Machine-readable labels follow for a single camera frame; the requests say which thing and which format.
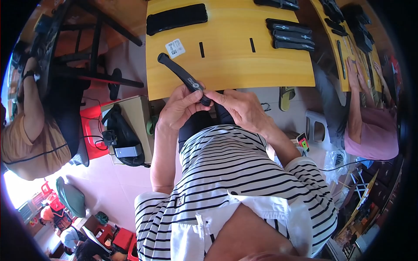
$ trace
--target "red plastic stool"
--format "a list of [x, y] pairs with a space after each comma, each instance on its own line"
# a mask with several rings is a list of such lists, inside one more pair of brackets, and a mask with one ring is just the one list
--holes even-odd
[[128, 251], [129, 244], [132, 240], [132, 232], [121, 228], [117, 235], [115, 236], [115, 239], [113, 240], [113, 243], [117, 245], [120, 248], [123, 248], [123, 250]]
[[138, 258], [138, 250], [136, 248], [136, 235], [135, 233], [132, 233], [132, 240], [131, 243], [129, 244], [129, 249], [128, 249], [128, 261], [139, 261]]
[[93, 234], [96, 236], [96, 238], [97, 238], [97, 240], [104, 246], [104, 247], [106, 247], [107, 249], [112, 249], [112, 247], [111, 246], [107, 246], [107, 245], [105, 245], [105, 242], [108, 240], [108, 239], [113, 239], [113, 232], [112, 232], [112, 227], [109, 225], [109, 224], [106, 224], [106, 225], [100, 225], [100, 224], [98, 224], [97, 225], [97, 227], [96, 227], [96, 229], [94, 230], [94, 231], [92, 231], [93, 232]]
[[[108, 101], [105, 102], [103, 104], [101, 104], [102, 106], [107, 105], [109, 103], [112, 103], [114, 101]], [[91, 119], [96, 120], [98, 119], [98, 117], [100, 117], [100, 115], [102, 115], [102, 111], [100, 109], [100, 105], [96, 105], [87, 109], [84, 109], [82, 111], [80, 111], [80, 116], [81, 116], [81, 124], [83, 127], [83, 134], [84, 136], [91, 136], [92, 135], [92, 130], [90, 129], [90, 121]], [[92, 159], [96, 159], [96, 158], [100, 158], [102, 156], [107, 155], [107, 146], [105, 146], [104, 142], [98, 142], [96, 144], [94, 144], [94, 140], [93, 137], [87, 137], [84, 138], [84, 141], [86, 142], [86, 149], [87, 149], [87, 154], [89, 156], [89, 160]]]
[[58, 195], [55, 191], [52, 191], [51, 194], [46, 198], [48, 205], [55, 211], [63, 209], [65, 206], [59, 201]]
[[41, 187], [41, 191], [43, 195], [49, 195], [52, 192], [52, 189], [49, 187], [48, 185], [48, 181], [46, 181], [42, 187]]

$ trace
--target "charger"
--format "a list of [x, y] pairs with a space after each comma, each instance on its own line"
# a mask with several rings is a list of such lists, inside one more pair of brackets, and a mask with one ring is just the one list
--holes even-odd
[[115, 131], [110, 129], [107, 131], [102, 132], [103, 135], [103, 142], [105, 146], [115, 146], [117, 144], [116, 142], [116, 134]]

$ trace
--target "black hair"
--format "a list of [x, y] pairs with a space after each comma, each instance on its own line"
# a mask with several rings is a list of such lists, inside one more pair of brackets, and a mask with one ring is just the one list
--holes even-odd
[[76, 248], [75, 255], [77, 261], [96, 261], [94, 255], [99, 255], [103, 260], [109, 257], [108, 252], [89, 238]]

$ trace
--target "green slipper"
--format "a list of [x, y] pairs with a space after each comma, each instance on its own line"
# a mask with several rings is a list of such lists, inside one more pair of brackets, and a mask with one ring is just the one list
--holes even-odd
[[279, 107], [282, 111], [288, 111], [290, 100], [295, 97], [296, 87], [280, 87]]

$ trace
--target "wristwatch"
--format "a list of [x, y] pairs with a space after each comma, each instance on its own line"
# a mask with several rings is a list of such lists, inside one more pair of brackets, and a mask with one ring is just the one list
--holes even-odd
[[35, 75], [35, 72], [34, 72], [33, 70], [29, 70], [29, 71], [27, 71], [27, 72], [26, 72], [26, 74], [23, 76], [22, 81], [24, 81], [26, 77], [29, 77], [29, 76], [34, 76], [34, 75]]

